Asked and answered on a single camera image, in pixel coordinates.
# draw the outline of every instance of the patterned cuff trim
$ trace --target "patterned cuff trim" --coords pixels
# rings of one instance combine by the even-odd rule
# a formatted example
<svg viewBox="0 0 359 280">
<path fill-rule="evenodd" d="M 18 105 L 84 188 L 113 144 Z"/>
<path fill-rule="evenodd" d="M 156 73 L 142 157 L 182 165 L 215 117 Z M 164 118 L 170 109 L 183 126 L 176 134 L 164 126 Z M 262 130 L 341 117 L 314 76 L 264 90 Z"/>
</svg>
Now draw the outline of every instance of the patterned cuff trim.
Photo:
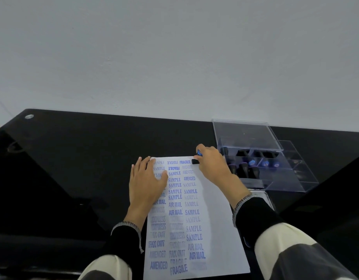
<svg viewBox="0 0 359 280">
<path fill-rule="evenodd" d="M 237 225 L 235 224 L 236 219 L 237 219 L 237 214 L 239 212 L 239 209 L 242 207 L 242 205 L 250 200 L 251 198 L 256 198 L 256 196 L 253 196 L 252 193 L 250 193 L 249 195 L 245 196 L 244 198 L 242 198 L 238 203 L 237 206 L 235 207 L 234 211 L 233 211 L 233 225 L 234 227 L 237 228 Z"/>
<path fill-rule="evenodd" d="M 141 244 L 141 231 L 139 230 L 138 226 L 135 225 L 134 223 L 132 222 L 128 222 L 128 221 L 122 221 L 120 223 L 117 223 L 113 228 L 112 228 L 112 231 L 111 231 L 111 235 L 112 235 L 112 232 L 114 229 L 116 229 L 117 227 L 120 227 L 120 226 L 129 226 L 131 228 L 133 228 L 134 230 L 136 230 L 136 232 L 138 233 L 138 237 L 139 237 L 139 249 L 141 251 L 141 254 L 144 252 L 144 250 L 142 249 L 142 244 Z"/>
</svg>

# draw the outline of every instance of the black sleeve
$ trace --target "black sleeve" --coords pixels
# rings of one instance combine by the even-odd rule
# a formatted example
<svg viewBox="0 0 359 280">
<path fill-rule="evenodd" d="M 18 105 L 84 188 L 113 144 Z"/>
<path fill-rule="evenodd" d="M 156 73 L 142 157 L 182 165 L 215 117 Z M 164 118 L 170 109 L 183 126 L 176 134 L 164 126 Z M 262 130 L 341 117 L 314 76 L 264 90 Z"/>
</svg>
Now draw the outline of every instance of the black sleeve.
<svg viewBox="0 0 359 280">
<path fill-rule="evenodd" d="M 112 235 L 104 246 L 104 254 L 117 255 L 130 266 L 132 272 L 136 270 L 141 257 L 140 240 L 137 231 L 129 226 L 119 226 L 112 231 Z"/>
<path fill-rule="evenodd" d="M 248 244 L 254 248 L 258 237 L 283 219 L 262 198 L 251 198 L 240 207 L 235 224 Z"/>
</svg>

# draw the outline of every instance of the black desk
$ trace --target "black desk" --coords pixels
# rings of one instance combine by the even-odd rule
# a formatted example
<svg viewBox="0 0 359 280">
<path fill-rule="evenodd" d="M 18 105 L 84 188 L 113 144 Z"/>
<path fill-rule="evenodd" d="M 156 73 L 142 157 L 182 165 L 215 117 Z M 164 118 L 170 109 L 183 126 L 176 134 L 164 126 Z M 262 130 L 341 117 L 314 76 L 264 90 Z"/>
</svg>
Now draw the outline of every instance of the black desk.
<svg viewBox="0 0 359 280">
<path fill-rule="evenodd" d="M 25 119 L 28 114 L 34 117 Z M 281 127 L 272 127 L 272 130 L 279 140 L 293 142 L 319 182 L 359 156 L 359 133 L 356 132 Z M 12 146 L 14 153 L 2 153 L 13 141 L 19 144 Z M 10 195 L 11 201 L 15 200 L 11 202 L 12 207 L 20 204 L 22 197 L 30 200 L 30 204 L 39 202 L 40 207 L 30 208 L 31 221 L 26 221 L 30 226 L 24 226 L 24 223 L 22 226 L 1 226 L 0 233 L 82 240 L 83 243 L 76 246 L 82 248 L 85 245 L 89 257 L 79 258 L 81 260 L 76 261 L 74 267 L 69 263 L 61 267 L 78 270 L 87 265 L 84 262 L 92 259 L 93 250 L 101 245 L 95 242 L 105 239 L 105 232 L 125 216 L 129 206 L 130 165 L 135 163 L 138 156 L 193 155 L 199 143 L 216 146 L 212 123 L 25 110 L 0 129 L 0 157 L 4 157 L 6 165 L 12 159 L 15 161 L 15 168 L 12 168 L 14 175 L 4 173 L 11 185 L 5 194 Z M 6 169 L 3 165 L 0 162 L 1 174 Z M 18 177 L 24 176 L 31 176 L 41 184 L 26 180 L 23 190 Z M 38 191 L 41 191 L 41 195 L 33 197 Z M 303 193 L 270 192 L 269 195 L 280 212 Z M 74 208 L 74 201 L 82 204 L 81 209 Z M 23 208 L 27 204 L 21 204 L 21 210 L 16 208 L 16 214 L 7 218 L 25 220 L 28 212 Z M 46 214 L 47 218 L 41 215 L 46 210 L 50 211 Z M 73 215 L 67 214 L 69 211 L 74 212 Z M 37 230 L 41 226 L 38 220 L 54 227 Z M 69 255 L 67 248 L 72 246 L 61 246 Z M 38 266 L 37 262 L 27 265 Z M 40 263 L 45 265 L 45 259 L 42 258 Z"/>
</svg>

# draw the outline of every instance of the desk surface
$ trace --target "desk surface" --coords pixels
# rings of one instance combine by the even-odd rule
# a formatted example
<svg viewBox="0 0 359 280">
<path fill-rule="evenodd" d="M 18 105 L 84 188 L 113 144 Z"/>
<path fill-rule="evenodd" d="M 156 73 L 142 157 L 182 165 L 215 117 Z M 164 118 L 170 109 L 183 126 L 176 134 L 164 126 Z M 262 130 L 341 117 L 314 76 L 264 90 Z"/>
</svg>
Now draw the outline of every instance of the desk surface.
<svg viewBox="0 0 359 280">
<path fill-rule="evenodd" d="M 28 114 L 34 117 L 25 119 Z M 279 140 L 293 142 L 319 182 L 359 156 L 357 132 L 283 127 L 272 127 L 272 130 Z M 102 231 L 108 231 L 125 216 L 129 206 L 130 165 L 138 156 L 188 156 L 195 154 L 199 143 L 216 146 L 211 122 L 35 109 L 25 110 L 0 129 L 0 149 L 6 149 L 8 146 L 5 144 L 13 141 L 17 141 L 24 152 L 4 157 L 21 157 L 20 163 L 26 165 L 22 166 L 25 170 L 21 175 L 30 173 L 32 177 L 41 179 L 47 175 L 48 180 L 51 177 L 56 182 L 50 187 L 52 192 L 43 192 L 36 198 L 45 199 L 48 204 L 52 201 L 59 207 L 56 210 L 63 213 L 69 210 L 70 199 L 87 204 L 83 218 L 95 217 L 89 224 L 94 235 L 80 236 L 79 232 L 72 233 L 66 228 L 37 234 L 34 229 L 20 231 L 10 227 L 0 230 L 0 233 L 76 239 L 75 236 L 79 236 L 78 239 L 84 240 L 102 240 L 105 237 Z M 269 193 L 278 211 L 291 205 L 302 194 Z"/>
</svg>

